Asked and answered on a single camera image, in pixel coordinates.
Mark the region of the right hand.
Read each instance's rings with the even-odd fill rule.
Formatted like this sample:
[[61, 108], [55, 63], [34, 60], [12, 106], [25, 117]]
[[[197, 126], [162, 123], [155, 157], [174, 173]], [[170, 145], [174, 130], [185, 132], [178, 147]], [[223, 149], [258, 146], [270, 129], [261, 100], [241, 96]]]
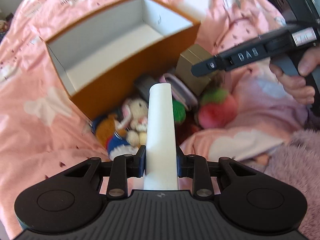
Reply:
[[284, 90], [298, 103], [310, 105], [315, 100], [315, 89], [306, 85], [305, 77], [319, 66], [319, 46], [308, 49], [298, 64], [298, 76], [288, 76], [276, 65], [270, 64], [271, 72], [283, 85]]

